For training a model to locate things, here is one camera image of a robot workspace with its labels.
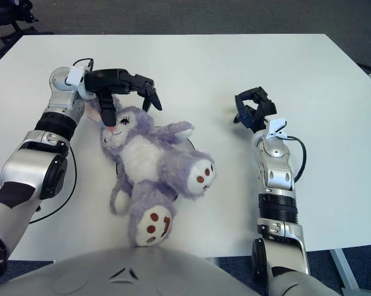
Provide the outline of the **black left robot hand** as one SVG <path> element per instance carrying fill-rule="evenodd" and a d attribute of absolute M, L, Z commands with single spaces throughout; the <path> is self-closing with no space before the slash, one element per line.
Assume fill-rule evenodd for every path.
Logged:
<path fill-rule="evenodd" d="M 88 72 L 85 75 L 86 90 L 95 94 L 98 100 L 99 114 L 106 126 L 115 126 L 116 108 L 114 94 L 136 92 L 144 98 L 142 109 L 148 111 L 154 106 L 161 111 L 162 106 L 157 95 L 154 81 L 141 75 L 131 75 L 121 68 L 102 69 Z"/>

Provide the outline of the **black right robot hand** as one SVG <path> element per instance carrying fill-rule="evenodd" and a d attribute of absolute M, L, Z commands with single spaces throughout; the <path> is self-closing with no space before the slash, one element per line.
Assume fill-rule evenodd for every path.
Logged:
<path fill-rule="evenodd" d="M 244 101 L 253 101 L 253 103 L 257 104 L 257 109 L 245 105 Z M 277 113 L 275 104 L 260 86 L 236 95 L 235 105 L 238 113 L 233 122 L 242 123 L 246 128 L 251 129 L 253 133 L 264 130 L 266 128 L 265 117 Z"/>

